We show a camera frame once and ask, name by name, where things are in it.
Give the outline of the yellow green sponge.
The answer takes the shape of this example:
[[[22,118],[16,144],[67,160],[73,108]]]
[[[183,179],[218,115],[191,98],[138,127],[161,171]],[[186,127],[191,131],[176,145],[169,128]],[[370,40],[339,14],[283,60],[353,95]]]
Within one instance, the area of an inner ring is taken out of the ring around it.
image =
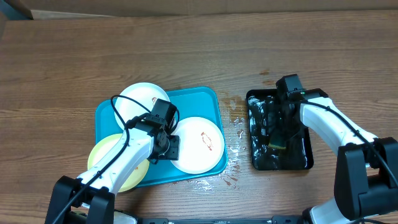
[[[274,149],[286,149],[284,134],[278,130],[274,130],[274,132],[269,136],[268,146]]]

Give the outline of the white plate with ketchup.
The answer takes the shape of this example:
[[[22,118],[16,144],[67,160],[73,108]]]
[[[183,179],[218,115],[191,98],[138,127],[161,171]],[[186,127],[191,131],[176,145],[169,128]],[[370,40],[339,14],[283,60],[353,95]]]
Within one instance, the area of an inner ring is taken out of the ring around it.
[[[135,83],[127,87],[120,93],[120,95],[126,96],[128,98],[131,98],[139,102],[149,111],[152,111],[155,102],[158,99],[170,101],[169,96],[161,87],[153,83],[145,83],[145,82]],[[139,116],[147,112],[143,107],[139,106],[137,103],[121,97],[117,97],[115,99],[114,107],[121,115],[125,123],[128,120],[133,119],[133,117]]]

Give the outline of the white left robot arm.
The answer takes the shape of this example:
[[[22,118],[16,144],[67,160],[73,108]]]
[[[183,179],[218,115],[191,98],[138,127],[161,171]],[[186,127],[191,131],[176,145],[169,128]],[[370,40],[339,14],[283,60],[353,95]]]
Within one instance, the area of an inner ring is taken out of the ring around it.
[[[89,206],[85,223],[113,223],[114,201],[134,169],[146,159],[178,159],[180,138],[163,125],[128,124],[120,140],[92,168],[76,179],[63,176],[55,184],[45,223],[69,223],[72,206]]]

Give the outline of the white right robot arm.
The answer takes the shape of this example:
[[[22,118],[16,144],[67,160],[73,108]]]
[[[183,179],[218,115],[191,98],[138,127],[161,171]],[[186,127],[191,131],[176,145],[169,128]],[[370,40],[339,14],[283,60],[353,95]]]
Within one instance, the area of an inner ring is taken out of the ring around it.
[[[336,154],[333,198],[302,223],[359,223],[397,211],[397,140],[378,138],[345,116],[321,89],[273,89],[285,131],[310,128]]]

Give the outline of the black water tray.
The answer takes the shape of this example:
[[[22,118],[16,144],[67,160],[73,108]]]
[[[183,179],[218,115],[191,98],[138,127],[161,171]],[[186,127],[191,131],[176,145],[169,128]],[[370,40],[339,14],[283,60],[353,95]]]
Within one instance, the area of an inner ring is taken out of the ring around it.
[[[257,170],[307,170],[313,167],[309,130],[300,125],[296,137],[285,137],[286,149],[268,146],[267,102],[277,99],[276,89],[250,90],[246,94],[252,166]]]

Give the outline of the teal plastic tray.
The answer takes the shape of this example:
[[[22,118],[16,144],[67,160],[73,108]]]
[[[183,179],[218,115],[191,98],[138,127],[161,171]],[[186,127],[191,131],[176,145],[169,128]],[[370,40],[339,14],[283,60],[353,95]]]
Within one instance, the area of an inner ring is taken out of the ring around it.
[[[219,129],[223,129],[220,109],[216,93],[209,87],[199,86],[181,90],[168,91],[172,104],[174,104],[182,119],[189,117],[202,117],[212,121]],[[122,133],[117,124],[114,111],[109,100],[98,105],[95,111],[95,142]],[[146,176],[137,185],[147,187],[151,185],[165,184],[180,180],[188,180],[199,177],[216,175],[224,171],[228,163],[227,149],[223,149],[223,155],[217,165],[211,170],[202,174],[188,174],[178,170],[170,161],[159,161],[157,164],[150,164]]]

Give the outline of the yellow plate with ketchup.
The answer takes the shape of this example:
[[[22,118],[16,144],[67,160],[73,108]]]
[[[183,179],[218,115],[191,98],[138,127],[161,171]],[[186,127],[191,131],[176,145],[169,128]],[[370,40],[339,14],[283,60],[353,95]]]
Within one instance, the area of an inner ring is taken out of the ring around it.
[[[88,157],[87,168],[90,169],[97,162],[99,162],[119,141],[121,136],[122,136],[121,133],[112,134],[99,141],[90,152],[90,155]],[[137,184],[139,184],[143,180],[143,178],[147,174],[148,169],[149,169],[149,161],[146,159],[142,161],[131,173],[131,175],[127,178],[125,183],[120,188],[119,193],[133,189]]]

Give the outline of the cardboard back panel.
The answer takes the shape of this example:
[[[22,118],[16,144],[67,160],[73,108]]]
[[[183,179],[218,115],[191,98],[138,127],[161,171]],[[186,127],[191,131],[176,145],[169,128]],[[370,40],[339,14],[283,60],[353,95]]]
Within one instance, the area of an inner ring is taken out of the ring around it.
[[[397,0],[21,0],[30,10],[159,16],[397,9]]]

